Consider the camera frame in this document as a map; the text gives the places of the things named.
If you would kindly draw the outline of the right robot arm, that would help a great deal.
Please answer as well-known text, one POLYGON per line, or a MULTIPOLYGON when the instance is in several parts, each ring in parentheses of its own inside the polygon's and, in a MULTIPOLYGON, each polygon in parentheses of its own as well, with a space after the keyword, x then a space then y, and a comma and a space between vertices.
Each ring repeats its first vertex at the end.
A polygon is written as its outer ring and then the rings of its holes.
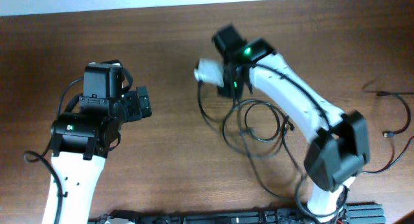
POLYGON ((243 87, 258 89, 284 112, 286 124, 295 123, 309 143, 304 160, 313 181, 311 198, 298 208, 320 223, 332 221, 343 210, 338 204, 370 161, 367 123, 358 111, 345 113, 309 87, 264 39, 243 39, 228 25, 212 42, 223 62, 201 59, 195 76, 217 86, 221 96, 237 101, 243 87))

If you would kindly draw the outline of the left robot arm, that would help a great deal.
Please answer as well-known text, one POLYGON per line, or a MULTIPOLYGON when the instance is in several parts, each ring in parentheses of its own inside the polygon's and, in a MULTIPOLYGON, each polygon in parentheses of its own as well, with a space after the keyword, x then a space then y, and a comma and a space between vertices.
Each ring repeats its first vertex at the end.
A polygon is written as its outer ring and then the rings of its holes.
POLYGON ((49 195, 43 223, 86 223, 99 176, 122 124, 152 115, 146 87, 118 60, 89 63, 83 91, 52 123, 49 195))

